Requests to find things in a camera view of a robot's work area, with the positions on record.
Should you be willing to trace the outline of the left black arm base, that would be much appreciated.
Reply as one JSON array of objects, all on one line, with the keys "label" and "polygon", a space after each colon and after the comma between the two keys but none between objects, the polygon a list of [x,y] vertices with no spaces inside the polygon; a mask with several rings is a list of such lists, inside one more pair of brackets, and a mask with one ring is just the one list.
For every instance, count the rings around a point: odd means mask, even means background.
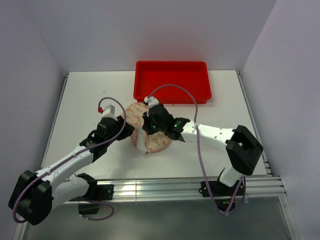
[{"label": "left black arm base", "polygon": [[[115,207],[108,201],[113,199],[114,185],[113,184],[98,184],[89,191],[89,194],[77,198],[78,213],[81,218],[87,221],[103,221],[111,218],[115,213]],[[104,217],[92,217],[100,210],[106,208],[109,214]]]}]

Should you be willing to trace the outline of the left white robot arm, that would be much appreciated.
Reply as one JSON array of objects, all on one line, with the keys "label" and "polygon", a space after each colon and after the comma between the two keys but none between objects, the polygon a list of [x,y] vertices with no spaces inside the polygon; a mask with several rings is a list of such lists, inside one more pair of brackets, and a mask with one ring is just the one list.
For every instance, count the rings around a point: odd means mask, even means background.
[{"label": "left white robot arm", "polygon": [[24,171],[8,202],[13,220],[18,224],[38,225],[51,210],[69,200],[99,205],[103,194],[97,180],[77,171],[94,163],[107,152],[110,144],[130,137],[134,130],[122,116],[104,117],[67,156],[36,172]]}]

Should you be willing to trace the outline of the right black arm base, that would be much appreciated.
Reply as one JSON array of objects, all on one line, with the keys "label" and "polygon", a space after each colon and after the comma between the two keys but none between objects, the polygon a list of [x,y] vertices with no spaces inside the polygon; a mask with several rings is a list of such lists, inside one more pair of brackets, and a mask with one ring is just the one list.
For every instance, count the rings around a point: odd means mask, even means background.
[{"label": "right black arm base", "polygon": [[238,180],[232,187],[228,187],[219,181],[208,181],[209,188],[205,181],[200,183],[198,192],[203,198],[210,198],[209,191],[214,199],[214,206],[221,214],[230,214],[236,210],[238,205],[237,197],[241,197],[239,205],[245,200],[246,195],[246,179]]}]

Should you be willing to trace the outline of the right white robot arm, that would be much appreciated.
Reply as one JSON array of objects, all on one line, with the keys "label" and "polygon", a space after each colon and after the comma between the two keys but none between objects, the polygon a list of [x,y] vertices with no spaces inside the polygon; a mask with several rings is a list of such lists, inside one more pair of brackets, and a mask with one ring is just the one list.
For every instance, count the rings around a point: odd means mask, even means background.
[{"label": "right white robot arm", "polygon": [[261,143],[243,125],[218,128],[197,124],[187,118],[173,117],[160,103],[147,104],[143,120],[142,128],[148,135],[163,133],[173,141],[204,143],[226,151],[230,165],[206,188],[215,197],[234,194],[238,184],[244,183],[244,177],[253,174],[263,152]]}]

